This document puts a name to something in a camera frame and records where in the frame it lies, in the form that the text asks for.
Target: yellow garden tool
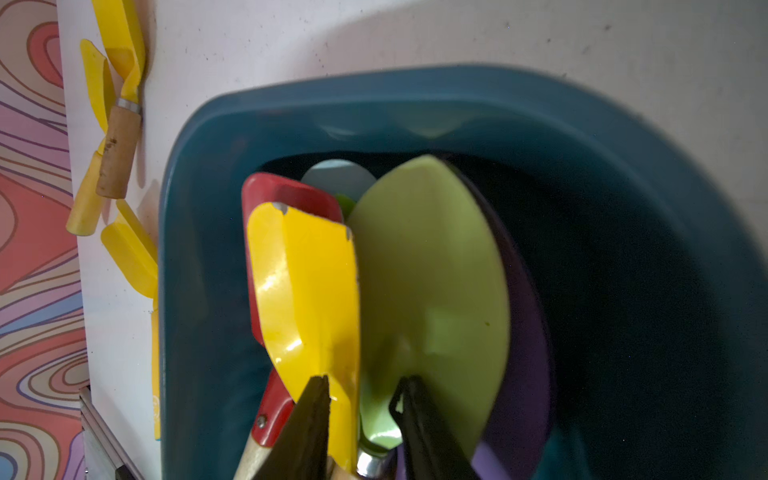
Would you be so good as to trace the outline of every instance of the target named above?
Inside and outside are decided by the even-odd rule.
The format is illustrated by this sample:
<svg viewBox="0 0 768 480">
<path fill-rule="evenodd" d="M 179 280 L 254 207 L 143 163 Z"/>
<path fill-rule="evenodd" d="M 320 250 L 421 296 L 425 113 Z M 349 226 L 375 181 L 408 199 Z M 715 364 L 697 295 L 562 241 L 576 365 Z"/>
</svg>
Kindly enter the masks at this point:
<svg viewBox="0 0 768 480">
<path fill-rule="evenodd" d="M 101 242 L 137 292 L 152 299 L 152 396 L 154 437 L 160 440 L 160 343 L 157 305 L 157 248 L 125 200 L 118 217 L 101 231 Z"/>
<path fill-rule="evenodd" d="M 124 80 L 120 98 L 109 113 L 96 193 L 125 198 L 141 134 L 139 84 L 146 55 L 144 39 L 132 0 L 93 0 L 93 5 L 109 61 Z"/>
<path fill-rule="evenodd" d="M 107 112 L 114 104 L 114 85 L 109 72 L 107 58 L 88 40 L 80 40 L 80 53 L 85 67 L 85 83 L 88 86 L 88 98 L 91 100 L 96 120 L 104 133 L 107 133 Z M 74 196 L 72 210 L 67 219 L 67 231 L 86 237 L 96 231 L 96 223 L 101 213 L 104 198 L 96 194 L 96 182 L 101 168 L 101 155 L 104 153 L 104 140 L 98 146 L 88 165 L 88 171 Z"/>
<path fill-rule="evenodd" d="M 360 318 L 352 234 L 284 204 L 261 204 L 247 224 L 264 346 L 294 400 L 328 375 L 328 455 L 351 472 L 359 425 Z"/>
<path fill-rule="evenodd" d="M 403 376 L 419 375 L 471 458 L 509 357 L 509 289 L 483 210 L 432 155 L 381 177 L 349 216 L 360 264 L 360 413 L 373 444 L 402 434 L 389 411 Z"/>
</svg>

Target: white table surface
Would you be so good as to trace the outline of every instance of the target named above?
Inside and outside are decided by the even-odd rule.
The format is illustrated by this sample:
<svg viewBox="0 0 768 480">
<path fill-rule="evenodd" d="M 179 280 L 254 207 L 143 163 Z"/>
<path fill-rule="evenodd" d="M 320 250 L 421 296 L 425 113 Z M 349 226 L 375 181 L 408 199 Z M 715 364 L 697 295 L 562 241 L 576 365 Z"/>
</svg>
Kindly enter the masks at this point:
<svg viewBox="0 0 768 480">
<path fill-rule="evenodd" d="M 297 79 L 492 62 L 567 76 L 664 130 L 768 247 L 768 2 L 763 0 L 135 0 L 147 44 L 144 137 L 127 201 L 157 239 L 160 182 L 184 122 L 209 98 Z M 60 0 L 77 188 L 103 134 L 81 38 L 101 48 L 91 2 Z M 108 216 L 114 219 L 114 208 Z M 78 240 L 96 408 L 147 480 L 154 441 L 151 301 L 101 245 Z"/>
</svg>

